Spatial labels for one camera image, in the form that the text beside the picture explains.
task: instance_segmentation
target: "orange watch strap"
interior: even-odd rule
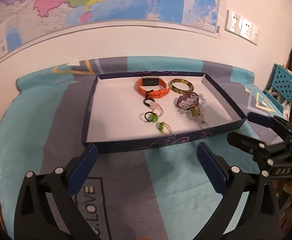
[[[143,82],[143,78],[140,78],[138,81],[137,81],[137,91],[140,95],[142,95],[143,97],[146,96],[146,92],[147,90],[144,90],[141,88],[142,86],[142,82]],[[162,98],[164,97],[165,95],[167,95],[170,91],[170,87],[168,87],[168,85],[166,84],[166,82],[164,80],[162,80],[161,78],[159,78],[159,82],[158,82],[158,85],[159,86],[162,86],[163,89],[160,89],[160,90],[155,90],[155,91],[152,91],[152,92],[149,92],[147,94],[147,97],[148,98]]]

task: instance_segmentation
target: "orange smartwatch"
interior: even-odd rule
[[[137,81],[137,91],[140,95],[145,98],[162,98],[167,95],[170,91],[170,87],[166,84],[164,80],[160,77],[150,76],[142,77]],[[150,86],[161,86],[163,87],[160,90],[144,90],[141,87],[150,87]]]

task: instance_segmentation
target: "black ring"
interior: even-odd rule
[[[145,98],[145,99],[143,100],[143,103],[144,103],[145,106],[150,106],[150,104],[146,103],[147,100],[150,100],[150,101],[155,102],[155,100],[154,100],[153,98]]]
[[[146,121],[147,121],[147,122],[151,122],[151,120],[148,120],[148,119],[147,119],[147,117],[146,117],[147,114],[155,114],[155,113],[154,113],[154,112],[146,112],[145,115],[144,115]]]

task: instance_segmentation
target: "bedsheet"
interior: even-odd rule
[[[50,173],[81,154],[84,113],[96,75],[113,72],[195,71],[209,74],[248,113],[282,114],[254,86],[254,74],[230,65],[174,57],[91,59],[60,66],[16,81],[19,95],[0,123],[0,202],[13,238],[16,202],[24,175]],[[246,121],[238,132],[279,141],[270,129]],[[134,152],[99,155],[75,204],[102,240],[193,239],[218,206],[217,194],[196,158],[205,141],[211,150],[245,172],[258,173],[252,156],[229,146],[227,134]],[[247,194],[227,228],[241,215]],[[60,229],[68,231],[48,196]]]

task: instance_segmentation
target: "white wall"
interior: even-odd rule
[[[227,8],[261,29],[258,46],[226,39],[141,26],[109,27],[53,38],[0,63],[0,119],[17,96],[15,80],[36,70],[89,58],[171,56],[214,61],[251,70],[263,89],[273,63],[287,64],[292,47],[292,0],[227,0]]]

